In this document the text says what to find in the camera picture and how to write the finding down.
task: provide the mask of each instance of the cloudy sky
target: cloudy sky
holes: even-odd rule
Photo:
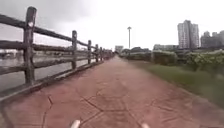
[[[23,20],[26,8],[37,8],[36,23],[78,39],[106,48],[152,48],[154,44],[177,44],[177,24],[185,19],[204,31],[224,30],[222,0],[0,0],[0,13]],[[0,39],[22,40],[22,31],[0,25]],[[35,43],[70,45],[69,42],[35,35]]]

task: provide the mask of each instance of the paved path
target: paved path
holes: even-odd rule
[[[4,112],[1,128],[2,116],[14,128],[224,128],[224,111],[116,57]]]

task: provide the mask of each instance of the fence rail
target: fence rail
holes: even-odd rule
[[[26,84],[29,86],[32,86],[34,85],[36,81],[34,71],[37,68],[43,68],[43,67],[58,65],[62,63],[71,63],[72,70],[76,70],[77,61],[88,60],[88,64],[91,64],[92,59],[96,59],[96,62],[99,62],[99,61],[103,61],[103,59],[106,57],[112,56],[111,50],[105,50],[105,49],[102,49],[102,47],[99,48],[98,44],[96,44],[95,46],[92,46],[91,40],[88,41],[88,44],[79,41],[77,39],[77,32],[75,30],[72,31],[71,33],[72,36],[68,37],[62,34],[58,34],[54,31],[50,31],[50,30],[35,26],[36,13],[37,13],[37,10],[34,7],[29,7],[26,12],[25,21],[20,21],[18,19],[0,14],[0,24],[17,27],[24,30],[23,41],[0,40],[0,49],[23,50],[23,58],[24,58],[24,64],[22,65],[18,65],[14,67],[0,67],[0,75],[24,71]],[[72,47],[60,47],[60,46],[34,44],[33,43],[34,33],[69,41],[71,42]],[[78,50],[77,45],[85,46],[87,47],[88,50],[87,51]],[[33,61],[34,51],[66,52],[71,55],[71,58],[56,59],[51,61],[43,61],[43,62],[34,63]],[[86,54],[87,57],[78,58],[78,54]]]

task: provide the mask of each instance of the shrub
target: shrub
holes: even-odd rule
[[[175,65],[177,55],[174,52],[153,51],[153,61],[161,65]]]
[[[144,60],[150,61],[151,60],[151,53],[132,53],[126,56],[129,60]]]
[[[189,53],[187,55],[187,66],[194,71],[204,70],[212,74],[221,73],[224,67],[224,51]]]

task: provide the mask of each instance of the red brick walkway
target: red brick walkway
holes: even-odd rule
[[[114,58],[5,108],[14,128],[224,128],[224,111]],[[0,114],[0,127],[4,120]]]

